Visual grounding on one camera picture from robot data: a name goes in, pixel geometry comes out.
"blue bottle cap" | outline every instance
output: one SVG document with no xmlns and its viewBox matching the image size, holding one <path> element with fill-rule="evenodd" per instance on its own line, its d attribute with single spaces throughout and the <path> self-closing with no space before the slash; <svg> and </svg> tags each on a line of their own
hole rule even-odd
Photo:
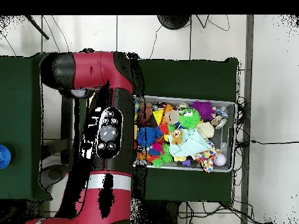
<svg viewBox="0 0 299 224">
<path fill-rule="evenodd" d="M 7 147 L 0 145 L 0 169 L 6 167 L 11 161 L 11 153 Z"/>
</svg>

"green plush toy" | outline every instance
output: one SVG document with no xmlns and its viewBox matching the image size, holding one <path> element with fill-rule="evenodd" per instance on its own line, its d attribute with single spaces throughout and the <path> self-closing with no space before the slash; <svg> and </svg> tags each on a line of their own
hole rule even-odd
<svg viewBox="0 0 299 224">
<path fill-rule="evenodd" d="M 180 112 L 179 122 L 182 127 L 187 129 L 194 129 L 200 122 L 199 112 L 192 108 L 184 109 Z"/>
<path fill-rule="evenodd" d="M 169 153 L 169 145 L 164 144 L 163 145 L 163 151 L 164 151 L 164 155 L 160 155 L 159 158 L 155 159 L 152 162 L 152 165 L 154 167 L 162 167 L 163 164 L 168 164 L 168 163 L 172 163 L 172 156 Z"/>
</svg>

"green tablecloth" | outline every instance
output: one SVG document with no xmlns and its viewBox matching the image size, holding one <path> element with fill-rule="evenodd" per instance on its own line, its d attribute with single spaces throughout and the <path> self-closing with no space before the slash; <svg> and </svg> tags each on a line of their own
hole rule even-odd
<svg viewBox="0 0 299 224">
<path fill-rule="evenodd" d="M 0 199 L 51 198 L 39 186 L 37 174 L 41 134 L 39 62 L 44 55 L 0 57 L 0 144 L 12 152 L 10 165 L 0 170 Z M 225 62 L 139 60 L 139 64 L 146 95 L 236 101 L 235 58 Z M 145 199 L 228 202 L 231 179 L 231 172 L 148 169 Z"/>
<path fill-rule="evenodd" d="M 44 55 L 0 57 L 0 144 L 12 156 L 0 169 L 0 199 L 51 199 L 39 185 L 39 62 Z"/>
<path fill-rule="evenodd" d="M 225 62 L 153 59 L 139 60 L 139 64 L 147 96 L 237 100 L 238 60 L 235 58 Z M 140 170 L 135 169 L 135 174 L 144 176 L 145 171 Z M 148 169 L 145 199 L 228 202 L 231 186 L 232 172 L 208 174 L 204 171 Z"/>
</svg>

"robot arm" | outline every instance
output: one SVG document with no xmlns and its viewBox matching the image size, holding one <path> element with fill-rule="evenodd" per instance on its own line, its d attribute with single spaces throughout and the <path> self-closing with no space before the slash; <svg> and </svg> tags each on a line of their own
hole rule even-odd
<svg viewBox="0 0 299 224">
<path fill-rule="evenodd" d="M 120 52 L 49 54 L 41 81 L 59 90 L 94 89 L 95 108 L 86 116 L 79 161 L 69 173 L 54 218 L 25 224 L 128 222 L 133 173 L 133 80 Z"/>
</svg>

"plastic bin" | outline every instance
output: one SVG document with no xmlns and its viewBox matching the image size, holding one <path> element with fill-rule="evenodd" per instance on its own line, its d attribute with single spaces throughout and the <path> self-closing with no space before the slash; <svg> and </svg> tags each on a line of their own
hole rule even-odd
<svg viewBox="0 0 299 224">
<path fill-rule="evenodd" d="M 190 106 L 196 99 L 181 99 L 181 98 L 169 98 L 169 97 L 156 97 L 156 96 L 145 96 L 144 99 L 134 98 L 140 102 L 152 103 L 155 104 L 157 102 L 166 102 L 171 104 L 172 106 L 176 107 L 178 104 L 185 102 L 188 103 Z M 237 105 L 233 102 L 228 101 L 212 101 L 212 100 L 198 100 L 199 102 L 211 102 L 213 107 L 226 107 L 228 110 L 228 118 L 227 123 L 221 129 L 215 129 L 214 136 L 209 138 L 215 145 L 216 149 L 221 149 L 222 146 L 227 146 L 226 153 L 223 153 L 227 157 L 227 162 L 224 166 L 216 166 L 214 165 L 212 172 L 224 172 L 227 173 L 232 170 L 234 166 L 234 157 L 235 157 L 235 139 L 236 139 L 236 128 L 237 128 Z M 150 168 L 155 169 L 176 169 L 176 170 L 197 170 L 203 171 L 201 168 L 201 164 L 197 163 L 195 160 L 191 161 L 191 166 L 186 167 L 182 166 L 180 162 L 172 162 L 170 164 L 164 164 L 162 167 L 156 168 L 150 162 L 146 161 L 135 161 L 133 166 L 136 164 L 146 165 Z"/>
</svg>

